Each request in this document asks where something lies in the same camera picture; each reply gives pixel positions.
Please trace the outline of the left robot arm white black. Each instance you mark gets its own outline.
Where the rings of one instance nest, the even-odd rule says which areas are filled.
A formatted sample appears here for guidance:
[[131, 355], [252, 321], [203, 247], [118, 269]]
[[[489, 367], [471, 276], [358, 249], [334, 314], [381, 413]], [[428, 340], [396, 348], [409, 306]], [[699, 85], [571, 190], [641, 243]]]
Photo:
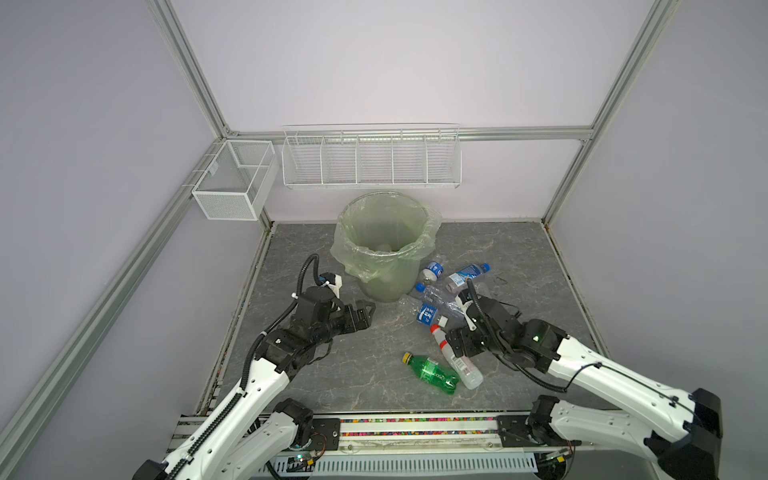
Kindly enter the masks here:
[[160, 462], [147, 460], [137, 479], [248, 479], [279, 452], [310, 441], [312, 411], [288, 399], [259, 428], [259, 415], [315, 358], [318, 346], [370, 327], [375, 303], [341, 301], [331, 285], [296, 295], [290, 322], [261, 333], [239, 383], [204, 423]]

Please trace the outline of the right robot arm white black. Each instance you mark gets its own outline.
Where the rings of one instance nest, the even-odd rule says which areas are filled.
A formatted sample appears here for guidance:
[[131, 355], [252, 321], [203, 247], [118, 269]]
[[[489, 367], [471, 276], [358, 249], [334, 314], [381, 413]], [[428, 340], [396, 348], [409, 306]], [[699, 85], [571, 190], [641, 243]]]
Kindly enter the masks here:
[[488, 352], [546, 389], [527, 419], [534, 439], [622, 450], [655, 463], [673, 479], [718, 478], [719, 396], [649, 379], [547, 321], [520, 321], [505, 302], [468, 291], [455, 302], [464, 324], [450, 331], [452, 347], [470, 357]]

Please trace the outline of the mesh bin with green bag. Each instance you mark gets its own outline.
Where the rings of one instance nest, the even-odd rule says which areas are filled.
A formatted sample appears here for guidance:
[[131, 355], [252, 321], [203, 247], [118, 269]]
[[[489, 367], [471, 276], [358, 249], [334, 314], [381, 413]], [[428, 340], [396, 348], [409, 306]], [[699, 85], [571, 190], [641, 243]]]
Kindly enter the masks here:
[[394, 302], [417, 282], [421, 264], [434, 252], [440, 212], [396, 191], [377, 191], [350, 202], [340, 213], [330, 253], [365, 295]]

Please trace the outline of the water bottle near bin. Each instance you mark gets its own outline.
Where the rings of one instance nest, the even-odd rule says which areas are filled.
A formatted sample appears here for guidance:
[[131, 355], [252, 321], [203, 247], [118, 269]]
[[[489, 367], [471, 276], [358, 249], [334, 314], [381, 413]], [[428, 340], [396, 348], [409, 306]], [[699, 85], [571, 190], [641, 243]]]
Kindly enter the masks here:
[[420, 272], [420, 281], [425, 284], [434, 283], [444, 275], [446, 257], [441, 254], [432, 255]]

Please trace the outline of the clear bottle red cap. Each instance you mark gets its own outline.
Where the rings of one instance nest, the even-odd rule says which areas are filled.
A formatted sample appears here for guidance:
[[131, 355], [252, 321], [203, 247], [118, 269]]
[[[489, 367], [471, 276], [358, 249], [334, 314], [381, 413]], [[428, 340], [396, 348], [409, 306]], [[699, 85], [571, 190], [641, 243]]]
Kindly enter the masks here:
[[447, 340], [444, 329], [438, 324], [430, 327], [430, 333], [434, 337], [443, 357], [459, 375], [465, 387], [469, 390], [477, 389], [484, 381], [484, 377], [478, 367], [467, 356], [458, 356], [454, 352]]

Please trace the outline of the blue cap bottle far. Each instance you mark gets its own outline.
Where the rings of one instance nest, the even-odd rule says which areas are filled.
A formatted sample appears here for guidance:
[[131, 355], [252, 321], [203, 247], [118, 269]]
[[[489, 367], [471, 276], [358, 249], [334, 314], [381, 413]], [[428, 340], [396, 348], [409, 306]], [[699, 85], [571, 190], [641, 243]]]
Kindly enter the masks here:
[[450, 274], [446, 280], [446, 290], [452, 294], [457, 294], [467, 286], [468, 280], [474, 280], [491, 270], [487, 263], [470, 264], [462, 269]]

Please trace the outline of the water bottle blue label centre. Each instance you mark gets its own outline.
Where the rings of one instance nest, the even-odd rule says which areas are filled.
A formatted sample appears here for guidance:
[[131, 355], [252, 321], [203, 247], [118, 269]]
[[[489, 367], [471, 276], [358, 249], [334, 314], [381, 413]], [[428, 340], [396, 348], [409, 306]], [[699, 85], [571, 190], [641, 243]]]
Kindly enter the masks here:
[[427, 302], [423, 302], [417, 309], [416, 321], [424, 326], [440, 328], [445, 328], [449, 323], [443, 308]]

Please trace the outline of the green soda bottle right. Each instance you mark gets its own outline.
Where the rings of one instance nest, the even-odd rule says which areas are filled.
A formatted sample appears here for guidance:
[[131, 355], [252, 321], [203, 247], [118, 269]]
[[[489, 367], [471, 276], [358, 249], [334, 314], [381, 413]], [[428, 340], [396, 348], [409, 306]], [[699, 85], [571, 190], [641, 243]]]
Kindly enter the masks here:
[[453, 395], [456, 392], [459, 377], [430, 357], [405, 352], [402, 357], [402, 363], [408, 366], [421, 381], [438, 388], [448, 395]]

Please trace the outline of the white mesh box basket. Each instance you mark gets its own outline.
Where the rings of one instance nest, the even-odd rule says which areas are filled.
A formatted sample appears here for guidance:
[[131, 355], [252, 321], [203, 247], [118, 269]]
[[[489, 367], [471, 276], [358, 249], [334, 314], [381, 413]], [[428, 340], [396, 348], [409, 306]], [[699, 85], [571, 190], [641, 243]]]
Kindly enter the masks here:
[[259, 221], [278, 172], [272, 142], [224, 140], [192, 194], [208, 220]]

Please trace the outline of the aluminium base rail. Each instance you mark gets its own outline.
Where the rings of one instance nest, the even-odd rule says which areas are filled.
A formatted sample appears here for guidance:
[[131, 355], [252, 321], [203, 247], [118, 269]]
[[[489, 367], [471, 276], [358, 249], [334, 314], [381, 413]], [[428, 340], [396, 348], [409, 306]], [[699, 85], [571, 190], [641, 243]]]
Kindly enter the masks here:
[[160, 479], [284, 479], [369, 475], [444, 477], [485, 473], [566, 475], [577, 452], [611, 450], [657, 461], [650, 430], [627, 414], [568, 402], [545, 416], [543, 432], [521, 413], [343, 415], [276, 412], [230, 448], [204, 437], [205, 423], [182, 427], [186, 439], [163, 461]]

